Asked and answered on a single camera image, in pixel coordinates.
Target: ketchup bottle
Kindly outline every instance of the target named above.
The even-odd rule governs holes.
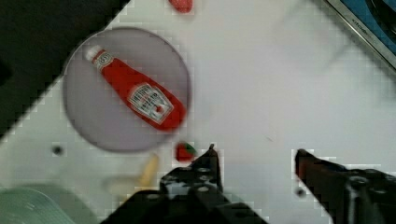
[[[90,48],[85,56],[100,70],[122,101],[154,128],[171,131],[183,121],[186,115],[183,104],[151,78],[114,58],[100,46]]]

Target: white label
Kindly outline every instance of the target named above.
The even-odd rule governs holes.
[[[158,124],[163,123],[174,108],[160,89],[153,88],[148,83],[135,88],[128,101],[138,113]]]
[[[106,51],[104,51],[101,55],[99,55],[97,57],[97,59],[95,60],[95,62],[93,63],[100,71],[102,71],[102,69],[106,66],[108,66],[109,64],[111,64],[114,60],[114,57],[107,53]]]

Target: plate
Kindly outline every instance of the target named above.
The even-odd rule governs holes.
[[[94,45],[157,81],[189,109],[189,70],[167,41],[137,28],[105,30],[79,46],[64,69],[64,109],[77,132],[99,148],[119,152],[147,150],[177,133],[154,129],[122,102],[84,57]]]

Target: red strawberry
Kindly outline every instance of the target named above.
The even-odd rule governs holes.
[[[176,157],[177,161],[192,161],[195,155],[195,149],[187,143],[179,143],[176,147]]]
[[[188,13],[192,9],[192,0],[169,0],[169,2],[181,13]]]

